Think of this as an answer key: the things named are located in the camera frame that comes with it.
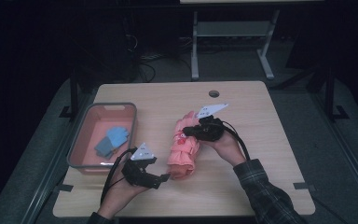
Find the pink towel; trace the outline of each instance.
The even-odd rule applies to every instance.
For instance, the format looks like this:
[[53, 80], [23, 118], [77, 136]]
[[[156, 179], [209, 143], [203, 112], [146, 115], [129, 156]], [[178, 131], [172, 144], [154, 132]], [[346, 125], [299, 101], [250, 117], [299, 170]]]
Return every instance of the pink towel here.
[[176, 121], [171, 155], [167, 162], [170, 166], [168, 173], [172, 179], [183, 179], [194, 173], [194, 160], [199, 155], [200, 143], [194, 136], [185, 136], [182, 130], [197, 124], [199, 120], [195, 117], [194, 111]]

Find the person's left hand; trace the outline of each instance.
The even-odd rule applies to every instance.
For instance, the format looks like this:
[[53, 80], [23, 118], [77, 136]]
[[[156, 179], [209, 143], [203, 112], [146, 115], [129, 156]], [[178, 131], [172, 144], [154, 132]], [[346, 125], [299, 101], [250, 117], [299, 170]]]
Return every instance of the person's left hand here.
[[112, 177], [110, 190], [107, 191], [103, 203], [98, 210], [98, 214], [102, 217], [113, 219], [115, 214], [123, 209], [136, 195], [147, 191], [149, 188], [141, 186], [133, 186], [124, 178], [121, 173], [124, 162], [122, 162]]

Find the plaid sleeve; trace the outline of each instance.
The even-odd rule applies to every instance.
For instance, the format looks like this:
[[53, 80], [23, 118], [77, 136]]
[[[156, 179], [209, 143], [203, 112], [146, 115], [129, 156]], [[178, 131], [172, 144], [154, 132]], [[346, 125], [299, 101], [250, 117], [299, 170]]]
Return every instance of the plaid sleeve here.
[[91, 217], [89, 217], [87, 224], [115, 224], [115, 221], [101, 217], [100, 215], [98, 215], [98, 213], [92, 213]]
[[234, 172], [248, 195], [258, 223], [306, 223], [295, 211], [289, 195], [269, 183], [259, 160], [238, 164]]

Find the pink plastic bin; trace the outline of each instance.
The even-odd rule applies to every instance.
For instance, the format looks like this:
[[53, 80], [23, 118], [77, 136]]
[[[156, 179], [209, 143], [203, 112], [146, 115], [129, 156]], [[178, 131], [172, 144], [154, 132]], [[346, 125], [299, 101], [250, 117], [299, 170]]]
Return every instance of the pink plastic bin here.
[[[68, 153], [68, 164], [85, 175], [106, 174], [117, 156], [133, 147], [136, 129], [136, 106], [133, 103], [96, 103], [90, 105], [81, 120], [74, 142]], [[95, 147], [106, 137], [106, 131], [113, 127], [125, 127], [129, 132], [128, 141], [118, 148], [109, 160], [97, 156]]]

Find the person's right hand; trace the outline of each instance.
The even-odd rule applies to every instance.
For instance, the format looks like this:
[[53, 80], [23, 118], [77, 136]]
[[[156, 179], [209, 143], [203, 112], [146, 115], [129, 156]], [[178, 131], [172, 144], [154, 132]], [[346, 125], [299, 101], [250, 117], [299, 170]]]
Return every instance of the person's right hand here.
[[216, 150], [217, 154], [232, 166], [236, 166], [246, 161], [243, 156], [238, 141], [227, 131], [223, 136], [214, 142], [200, 141], [202, 144], [210, 146]]

